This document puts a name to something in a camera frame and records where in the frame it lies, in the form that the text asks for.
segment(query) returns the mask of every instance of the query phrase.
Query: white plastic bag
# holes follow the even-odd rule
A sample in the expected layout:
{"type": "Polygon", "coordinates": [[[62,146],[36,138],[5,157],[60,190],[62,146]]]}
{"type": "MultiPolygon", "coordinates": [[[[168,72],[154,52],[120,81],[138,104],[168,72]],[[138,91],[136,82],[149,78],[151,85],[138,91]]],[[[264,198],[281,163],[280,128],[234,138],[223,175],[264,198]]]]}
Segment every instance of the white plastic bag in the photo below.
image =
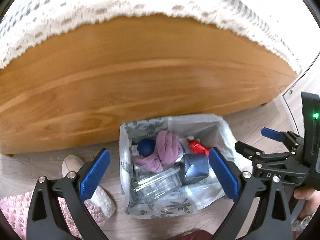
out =
{"type": "Polygon", "coordinates": [[[251,161],[238,154],[229,125],[215,114],[193,114],[162,117],[122,124],[120,127],[120,181],[125,213],[136,218],[164,218],[189,214],[209,206],[224,195],[220,183],[209,166],[209,176],[196,184],[181,187],[158,200],[144,203],[131,189],[133,168],[130,147],[143,138],[156,138],[161,130],[169,130],[180,137],[194,136],[206,147],[217,147],[226,160],[233,161],[240,170],[251,161]]]}

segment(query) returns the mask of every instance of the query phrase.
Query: red object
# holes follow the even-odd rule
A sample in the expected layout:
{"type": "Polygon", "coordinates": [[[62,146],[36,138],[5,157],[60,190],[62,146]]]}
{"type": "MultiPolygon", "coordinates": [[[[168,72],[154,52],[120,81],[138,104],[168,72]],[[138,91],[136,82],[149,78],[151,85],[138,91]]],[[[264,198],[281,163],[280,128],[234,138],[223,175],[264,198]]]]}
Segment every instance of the red object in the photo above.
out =
{"type": "Polygon", "coordinates": [[[192,150],[192,152],[194,154],[199,154],[199,153],[205,153],[205,155],[209,155],[209,151],[211,148],[206,148],[204,147],[200,142],[198,142],[197,140],[190,140],[187,139],[188,141],[188,145],[190,147],[190,149],[192,150]]]}

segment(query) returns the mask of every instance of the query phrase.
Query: fluffy pink rug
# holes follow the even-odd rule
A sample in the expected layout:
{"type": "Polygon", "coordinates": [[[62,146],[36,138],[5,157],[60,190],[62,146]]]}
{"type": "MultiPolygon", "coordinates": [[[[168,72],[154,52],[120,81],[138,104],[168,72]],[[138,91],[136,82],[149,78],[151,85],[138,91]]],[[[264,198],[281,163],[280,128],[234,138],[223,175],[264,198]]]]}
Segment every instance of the fluffy pink rug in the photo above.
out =
{"type": "MultiPolygon", "coordinates": [[[[8,220],[12,228],[21,237],[22,240],[26,240],[27,235],[27,219],[29,212],[29,204],[31,201],[32,192],[28,192],[25,195],[18,195],[15,197],[0,199],[0,209],[2,210],[5,218],[8,220]]],[[[81,235],[73,222],[70,215],[67,204],[63,198],[59,198],[62,213],[66,219],[70,232],[79,238],[81,235]]],[[[85,201],[85,205],[99,226],[104,224],[104,215],[100,208],[85,201]]]]}

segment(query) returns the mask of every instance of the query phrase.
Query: pink fabric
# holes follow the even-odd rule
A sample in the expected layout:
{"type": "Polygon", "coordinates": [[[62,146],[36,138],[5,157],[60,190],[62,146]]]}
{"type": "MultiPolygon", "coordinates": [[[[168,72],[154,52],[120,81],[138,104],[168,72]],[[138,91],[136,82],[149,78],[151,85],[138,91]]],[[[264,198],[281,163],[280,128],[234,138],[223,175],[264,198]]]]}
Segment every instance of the pink fabric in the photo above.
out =
{"type": "Polygon", "coordinates": [[[153,154],[148,157],[133,156],[132,161],[140,167],[151,172],[163,171],[163,165],[172,165],[178,158],[179,136],[162,130],[156,138],[156,147],[153,154]]]}
{"type": "MultiPolygon", "coordinates": [[[[22,240],[26,240],[27,238],[27,219],[31,198],[32,192],[28,192],[25,195],[0,199],[0,209],[2,213],[22,240]]],[[[59,203],[70,232],[72,235],[81,238],[65,200],[59,198],[59,203]]],[[[96,223],[99,226],[103,226],[105,218],[101,210],[90,204],[87,200],[85,201],[85,205],[96,223]]]]}

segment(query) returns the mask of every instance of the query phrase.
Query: blue gripper pad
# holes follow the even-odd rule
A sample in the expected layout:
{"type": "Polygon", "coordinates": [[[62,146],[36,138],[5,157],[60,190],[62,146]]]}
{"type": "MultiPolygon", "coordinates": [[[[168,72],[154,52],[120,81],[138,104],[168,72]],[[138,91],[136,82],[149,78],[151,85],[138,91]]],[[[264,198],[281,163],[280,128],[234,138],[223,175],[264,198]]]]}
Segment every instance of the blue gripper pad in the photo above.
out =
{"type": "Polygon", "coordinates": [[[79,187],[79,199],[84,202],[92,198],[99,182],[110,164],[110,152],[106,149],[99,153],[100,156],[84,176],[79,187]]]}
{"type": "Polygon", "coordinates": [[[212,148],[210,150],[209,164],[216,174],[227,197],[233,199],[234,202],[237,202],[240,198],[239,176],[241,174],[238,167],[233,162],[227,161],[217,148],[212,148]]]}
{"type": "Polygon", "coordinates": [[[270,138],[274,141],[283,142],[285,140],[284,134],[269,128],[262,128],[261,134],[264,137],[270,138]]]}

